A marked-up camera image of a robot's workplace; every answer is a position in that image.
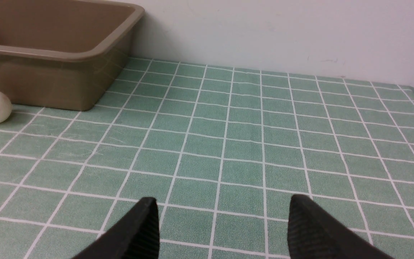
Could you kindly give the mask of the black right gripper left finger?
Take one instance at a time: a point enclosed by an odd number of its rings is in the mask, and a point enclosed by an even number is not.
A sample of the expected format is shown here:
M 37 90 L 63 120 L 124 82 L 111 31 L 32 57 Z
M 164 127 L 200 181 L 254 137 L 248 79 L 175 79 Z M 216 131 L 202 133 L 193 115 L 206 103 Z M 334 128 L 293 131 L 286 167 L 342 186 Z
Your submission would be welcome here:
M 141 198 L 105 234 L 74 259 L 157 259 L 160 252 L 156 198 Z

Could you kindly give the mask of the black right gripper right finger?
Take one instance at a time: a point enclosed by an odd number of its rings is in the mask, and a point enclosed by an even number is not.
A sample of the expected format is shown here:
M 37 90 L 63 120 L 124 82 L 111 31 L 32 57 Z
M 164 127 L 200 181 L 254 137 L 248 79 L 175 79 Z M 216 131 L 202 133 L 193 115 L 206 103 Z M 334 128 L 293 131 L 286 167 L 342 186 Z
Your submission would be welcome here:
M 391 259 L 306 195 L 293 195 L 287 244 L 292 259 Z

